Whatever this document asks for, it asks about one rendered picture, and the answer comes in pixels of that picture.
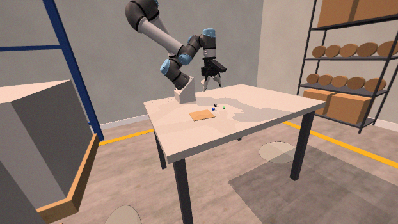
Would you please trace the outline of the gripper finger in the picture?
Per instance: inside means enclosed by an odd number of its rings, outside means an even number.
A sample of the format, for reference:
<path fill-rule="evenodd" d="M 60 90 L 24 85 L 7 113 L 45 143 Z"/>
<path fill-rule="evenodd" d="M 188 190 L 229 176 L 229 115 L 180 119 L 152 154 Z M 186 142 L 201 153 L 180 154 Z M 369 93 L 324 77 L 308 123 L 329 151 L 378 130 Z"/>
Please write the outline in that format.
<path fill-rule="evenodd" d="M 216 74 L 216 76 L 214 76 L 213 80 L 219 83 L 219 87 L 221 87 L 221 79 L 220 79 L 220 73 L 218 71 L 218 73 Z"/>
<path fill-rule="evenodd" d="M 205 90 L 207 89 L 207 85 L 208 85 L 208 82 L 209 82 L 209 80 L 210 80 L 209 71 L 210 71 L 210 70 L 208 70 L 208 71 L 206 72 L 206 74 L 205 74 L 205 79 L 204 79 L 203 81 L 201 81 L 201 84 L 203 84 L 203 91 L 205 91 Z"/>

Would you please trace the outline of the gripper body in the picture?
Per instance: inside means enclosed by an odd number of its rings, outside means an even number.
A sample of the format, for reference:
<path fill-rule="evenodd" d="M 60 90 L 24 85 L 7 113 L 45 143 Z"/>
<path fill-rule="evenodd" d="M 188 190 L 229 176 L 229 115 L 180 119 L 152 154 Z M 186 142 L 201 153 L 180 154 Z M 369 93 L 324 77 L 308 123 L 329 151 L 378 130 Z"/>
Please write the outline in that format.
<path fill-rule="evenodd" d="M 209 64 L 209 61 L 216 59 L 216 57 L 204 57 L 202 59 L 204 60 L 204 67 L 201 68 L 202 76 L 205 76 L 208 70 L 210 70 L 209 71 L 210 77 L 216 76 L 218 71 L 212 65 Z"/>

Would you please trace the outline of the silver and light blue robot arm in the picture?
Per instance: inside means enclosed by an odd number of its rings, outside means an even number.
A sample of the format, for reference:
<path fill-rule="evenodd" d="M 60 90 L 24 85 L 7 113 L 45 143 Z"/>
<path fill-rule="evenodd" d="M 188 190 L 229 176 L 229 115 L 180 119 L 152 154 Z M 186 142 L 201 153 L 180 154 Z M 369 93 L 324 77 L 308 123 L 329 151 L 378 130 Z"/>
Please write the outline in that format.
<path fill-rule="evenodd" d="M 201 47 L 205 57 L 215 57 L 215 30 L 204 29 L 201 35 L 189 37 L 187 46 L 184 46 L 169 34 L 159 16 L 158 6 L 157 0 L 131 0 L 125 7 L 125 16 L 138 33 L 143 33 L 166 48 L 170 58 L 164 61 L 160 71 L 176 89 L 181 90 L 190 80 L 188 75 L 179 70 L 182 65 L 188 65 Z"/>

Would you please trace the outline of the orange flat mat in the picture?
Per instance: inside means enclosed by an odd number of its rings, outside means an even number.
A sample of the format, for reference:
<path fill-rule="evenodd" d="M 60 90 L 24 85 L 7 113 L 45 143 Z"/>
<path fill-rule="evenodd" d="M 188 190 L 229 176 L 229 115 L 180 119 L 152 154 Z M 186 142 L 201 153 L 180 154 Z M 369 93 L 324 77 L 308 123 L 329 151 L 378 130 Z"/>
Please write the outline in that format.
<path fill-rule="evenodd" d="M 195 111 L 195 112 L 192 112 L 189 114 L 194 121 L 204 120 L 204 119 L 215 117 L 208 109 L 203 110 L 203 111 Z"/>

